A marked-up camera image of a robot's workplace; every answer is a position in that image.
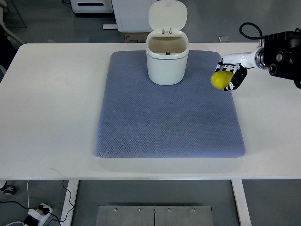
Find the open lid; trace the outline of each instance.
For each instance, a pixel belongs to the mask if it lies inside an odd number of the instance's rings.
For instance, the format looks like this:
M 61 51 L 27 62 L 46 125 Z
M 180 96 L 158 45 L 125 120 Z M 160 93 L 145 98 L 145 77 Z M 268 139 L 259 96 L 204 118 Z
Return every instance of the open lid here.
M 149 22 L 152 29 L 162 31 L 163 27 L 181 30 L 187 20 L 187 8 L 180 1 L 160 0 L 152 4 L 149 11 Z

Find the blue mat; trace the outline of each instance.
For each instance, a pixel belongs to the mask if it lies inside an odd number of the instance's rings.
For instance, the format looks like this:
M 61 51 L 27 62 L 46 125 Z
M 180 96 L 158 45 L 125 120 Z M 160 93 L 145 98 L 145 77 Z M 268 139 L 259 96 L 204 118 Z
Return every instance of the blue mat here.
M 146 51 L 111 56 L 95 155 L 107 158 L 231 158 L 245 146 L 232 94 L 212 87 L 221 57 L 190 50 L 184 78 L 148 77 Z

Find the power strip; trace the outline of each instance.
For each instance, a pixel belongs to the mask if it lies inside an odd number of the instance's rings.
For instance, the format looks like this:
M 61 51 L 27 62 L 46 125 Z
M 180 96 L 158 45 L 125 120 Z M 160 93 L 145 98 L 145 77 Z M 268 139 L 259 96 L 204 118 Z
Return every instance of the power strip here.
M 44 203 L 38 206 L 36 210 L 29 209 L 27 218 L 24 220 L 24 226 L 43 226 L 53 209 Z

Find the chair leg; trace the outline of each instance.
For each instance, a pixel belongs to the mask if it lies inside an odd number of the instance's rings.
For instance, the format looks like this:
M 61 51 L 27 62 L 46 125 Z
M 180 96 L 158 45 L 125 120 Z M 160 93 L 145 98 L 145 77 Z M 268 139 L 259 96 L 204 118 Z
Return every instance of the chair leg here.
M 17 42 L 19 42 L 20 44 L 25 44 L 25 42 L 23 42 L 20 38 L 18 38 L 15 34 L 13 34 L 9 29 L 6 28 L 4 22 L 3 22 L 3 8 L 0 7 L 0 26 L 3 28 L 3 30 L 9 35 L 11 36 L 13 39 L 15 39 Z

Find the yellow lemon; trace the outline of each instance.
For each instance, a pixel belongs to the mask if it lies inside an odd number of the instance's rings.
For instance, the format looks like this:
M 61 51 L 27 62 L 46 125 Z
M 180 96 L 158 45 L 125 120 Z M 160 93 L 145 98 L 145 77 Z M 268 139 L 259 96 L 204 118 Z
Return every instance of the yellow lemon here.
M 211 83 L 217 89 L 224 89 L 229 85 L 233 73 L 229 71 L 218 71 L 211 76 Z

